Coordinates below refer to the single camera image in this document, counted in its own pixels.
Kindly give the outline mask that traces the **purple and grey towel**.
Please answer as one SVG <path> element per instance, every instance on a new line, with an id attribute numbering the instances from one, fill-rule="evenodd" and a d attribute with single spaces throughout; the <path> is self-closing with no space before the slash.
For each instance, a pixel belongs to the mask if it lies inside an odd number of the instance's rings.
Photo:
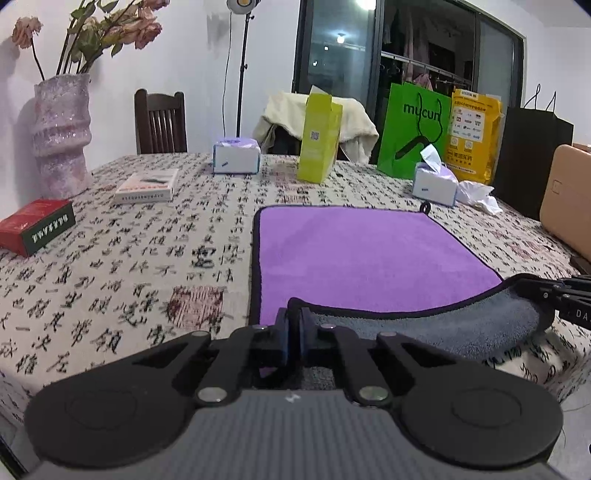
<path id="1" fill-rule="evenodd" d="M 472 360 L 554 320 L 429 215 L 353 207 L 256 212 L 249 322 L 273 324 L 283 307 L 366 339 L 396 332 Z"/>

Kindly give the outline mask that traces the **lime green carton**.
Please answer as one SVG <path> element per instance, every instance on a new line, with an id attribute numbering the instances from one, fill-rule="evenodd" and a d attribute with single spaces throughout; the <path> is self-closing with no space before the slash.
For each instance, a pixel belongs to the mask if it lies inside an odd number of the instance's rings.
<path id="1" fill-rule="evenodd" d="M 297 179 L 322 184 L 337 159 L 342 125 L 342 105 L 325 93 L 311 93 L 305 105 L 301 155 Z"/>

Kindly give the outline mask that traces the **crumpled white tissue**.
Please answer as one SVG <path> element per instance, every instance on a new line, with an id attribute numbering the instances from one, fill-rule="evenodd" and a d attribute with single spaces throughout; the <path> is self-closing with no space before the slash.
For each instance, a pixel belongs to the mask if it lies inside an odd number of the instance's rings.
<path id="1" fill-rule="evenodd" d="M 499 206 L 497 199 L 492 196 L 493 191 L 492 186 L 465 180 L 458 184 L 457 200 L 495 216 L 501 214 L 503 210 Z"/>

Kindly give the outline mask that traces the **studio light on stand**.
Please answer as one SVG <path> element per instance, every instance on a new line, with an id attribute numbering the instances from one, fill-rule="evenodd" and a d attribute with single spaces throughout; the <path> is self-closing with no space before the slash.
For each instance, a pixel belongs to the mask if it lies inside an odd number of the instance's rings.
<path id="1" fill-rule="evenodd" d="M 240 63 L 238 74 L 238 101 L 236 102 L 235 136 L 242 133 L 242 109 L 243 95 L 245 94 L 245 72 L 247 70 L 247 41 L 249 41 L 249 25 L 254 19 L 252 12 L 261 3 L 260 0 L 228 1 L 226 7 L 232 15 L 243 16 L 242 49 L 240 50 Z"/>

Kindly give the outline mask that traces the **red and green box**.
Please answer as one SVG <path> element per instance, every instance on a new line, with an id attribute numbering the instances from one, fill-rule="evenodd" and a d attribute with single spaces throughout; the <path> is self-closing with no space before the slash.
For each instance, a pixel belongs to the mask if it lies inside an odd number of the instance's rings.
<path id="1" fill-rule="evenodd" d="M 30 257 L 75 225 L 70 200 L 35 200 L 0 223 L 0 246 Z"/>

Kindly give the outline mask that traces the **calligraphy print tablecloth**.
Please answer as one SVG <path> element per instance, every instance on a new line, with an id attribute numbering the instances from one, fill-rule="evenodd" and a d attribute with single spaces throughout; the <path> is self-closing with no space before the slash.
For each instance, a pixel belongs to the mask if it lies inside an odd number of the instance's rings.
<path id="1" fill-rule="evenodd" d="M 178 169 L 173 199 L 115 205 L 132 174 Z M 571 277 L 569 251 L 541 225 L 505 210 L 423 206 L 412 185 L 338 162 L 320 185 L 293 158 L 266 156 L 252 176 L 212 172 L 211 157 L 128 156 L 94 173 L 73 202 L 75 225 L 30 257 L 1 254 L 1 431 L 20 427 L 44 386 L 193 330 L 214 338 L 249 324 L 253 219 L 270 206 L 422 212 L 503 279 Z M 556 319 L 485 360 L 565 399 L 590 377 L 590 329 Z"/>

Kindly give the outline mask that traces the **dark wooden chair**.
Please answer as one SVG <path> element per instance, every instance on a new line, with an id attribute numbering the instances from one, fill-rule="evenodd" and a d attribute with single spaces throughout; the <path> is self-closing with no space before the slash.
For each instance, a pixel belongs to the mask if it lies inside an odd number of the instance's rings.
<path id="1" fill-rule="evenodd" d="M 136 148 L 138 154 L 186 153 L 184 94 L 134 94 Z"/>

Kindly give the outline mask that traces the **chair draped with cream cloth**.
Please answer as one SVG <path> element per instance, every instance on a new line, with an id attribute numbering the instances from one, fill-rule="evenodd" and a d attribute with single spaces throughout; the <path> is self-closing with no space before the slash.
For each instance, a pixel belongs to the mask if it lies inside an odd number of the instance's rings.
<path id="1" fill-rule="evenodd" d="M 379 133 L 362 103 L 320 90 L 310 95 L 280 92 L 270 96 L 252 138 L 266 153 L 283 128 L 304 147 L 339 146 L 353 163 L 367 164 Z"/>

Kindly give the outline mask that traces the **pink speckled vase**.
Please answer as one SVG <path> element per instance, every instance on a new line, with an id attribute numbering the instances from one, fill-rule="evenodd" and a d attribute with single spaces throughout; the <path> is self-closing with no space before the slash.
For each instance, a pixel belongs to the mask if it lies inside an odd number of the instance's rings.
<path id="1" fill-rule="evenodd" d="M 92 140 L 89 83 L 87 74 L 64 74 L 34 87 L 32 152 L 47 199 L 69 199 L 90 186 L 84 156 Z"/>

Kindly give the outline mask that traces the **left purple tissue box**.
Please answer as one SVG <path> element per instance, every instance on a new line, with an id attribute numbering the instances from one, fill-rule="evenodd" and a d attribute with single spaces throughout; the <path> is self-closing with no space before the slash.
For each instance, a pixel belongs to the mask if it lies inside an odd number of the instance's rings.
<path id="1" fill-rule="evenodd" d="M 223 138 L 213 146 L 214 174 L 258 174 L 260 167 L 259 143 L 252 138 Z"/>

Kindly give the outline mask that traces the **dried pink roses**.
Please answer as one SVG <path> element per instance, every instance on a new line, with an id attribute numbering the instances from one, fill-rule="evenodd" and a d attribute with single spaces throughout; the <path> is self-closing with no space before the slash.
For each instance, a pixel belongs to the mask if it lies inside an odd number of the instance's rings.
<path id="1" fill-rule="evenodd" d="M 81 1 L 69 14 L 55 74 L 87 74 L 108 51 L 117 55 L 125 46 L 142 50 L 162 31 L 156 12 L 168 0 Z"/>

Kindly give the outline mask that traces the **purple tissue box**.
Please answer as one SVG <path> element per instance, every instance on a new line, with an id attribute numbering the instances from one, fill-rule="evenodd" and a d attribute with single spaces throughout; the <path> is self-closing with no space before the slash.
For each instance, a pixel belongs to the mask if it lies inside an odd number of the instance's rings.
<path id="1" fill-rule="evenodd" d="M 213 146 L 214 174 L 258 174 L 260 167 L 259 143 L 252 138 L 223 138 Z"/>
<path id="2" fill-rule="evenodd" d="M 421 152 L 421 161 L 416 165 L 412 194 L 422 200 L 454 207 L 458 191 L 458 179 L 442 162 L 433 144 Z"/>

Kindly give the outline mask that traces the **black paper bag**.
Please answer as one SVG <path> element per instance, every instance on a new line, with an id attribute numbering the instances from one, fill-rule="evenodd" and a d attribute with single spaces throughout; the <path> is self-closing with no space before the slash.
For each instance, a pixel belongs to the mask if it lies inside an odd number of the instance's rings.
<path id="1" fill-rule="evenodd" d="M 494 176 L 496 197 L 533 220 L 540 219 L 556 149 L 573 141 L 574 125 L 556 116 L 556 99 L 544 109 L 508 109 Z"/>

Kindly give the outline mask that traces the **green mucun paper bag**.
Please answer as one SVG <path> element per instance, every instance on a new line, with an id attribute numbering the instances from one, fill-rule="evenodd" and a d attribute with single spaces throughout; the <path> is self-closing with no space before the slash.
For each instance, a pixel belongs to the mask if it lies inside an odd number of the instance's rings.
<path id="1" fill-rule="evenodd" d="M 421 151 L 433 145 L 444 157 L 452 100 L 412 83 L 391 84 L 378 170 L 399 179 L 414 178 Z"/>

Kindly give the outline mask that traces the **dark framed glass door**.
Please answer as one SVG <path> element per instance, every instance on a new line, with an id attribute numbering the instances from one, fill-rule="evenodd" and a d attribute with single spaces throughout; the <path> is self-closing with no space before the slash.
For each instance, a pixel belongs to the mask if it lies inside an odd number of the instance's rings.
<path id="1" fill-rule="evenodd" d="M 394 84 L 521 102 L 523 39 L 467 1 L 315 0 L 300 13 L 294 92 L 354 98 L 379 131 Z"/>

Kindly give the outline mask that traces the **beige plastic case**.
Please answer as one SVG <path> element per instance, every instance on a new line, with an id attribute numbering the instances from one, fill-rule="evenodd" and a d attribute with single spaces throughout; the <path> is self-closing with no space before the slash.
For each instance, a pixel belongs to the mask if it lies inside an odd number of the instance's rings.
<path id="1" fill-rule="evenodd" d="M 590 154 L 570 145 L 559 146 L 540 209 L 545 230 L 590 260 Z"/>

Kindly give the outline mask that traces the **yellow plastic bag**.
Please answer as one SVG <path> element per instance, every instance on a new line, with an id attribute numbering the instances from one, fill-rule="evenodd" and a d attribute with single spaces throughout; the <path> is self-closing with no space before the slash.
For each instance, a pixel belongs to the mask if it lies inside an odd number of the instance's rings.
<path id="1" fill-rule="evenodd" d="M 444 161 L 459 181 L 489 185 L 499 151 L 502 101 L 455 89 Z"/>

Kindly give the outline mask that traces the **right purple tissue box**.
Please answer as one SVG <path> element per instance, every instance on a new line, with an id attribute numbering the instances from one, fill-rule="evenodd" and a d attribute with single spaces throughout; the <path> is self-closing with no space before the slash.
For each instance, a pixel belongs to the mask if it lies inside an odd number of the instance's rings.
<path id="1" fill-rule="evenodd" d="M 458 179 L 442 162 L 433 144 L 421 152 L 421 161 L 416 165 L 412 194 L 422 200 L 454 207 L 458 191 Z"/>

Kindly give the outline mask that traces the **white flat box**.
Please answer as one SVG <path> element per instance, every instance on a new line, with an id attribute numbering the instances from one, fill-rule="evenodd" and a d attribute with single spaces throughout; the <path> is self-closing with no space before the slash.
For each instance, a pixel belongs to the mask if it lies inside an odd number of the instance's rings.
<path id="1" fill-rule="evenodd" d="M 173 199 L 178 169 L 151 170 L 132 174 L 116 190 L 115 205 L 161 203 Z"/>

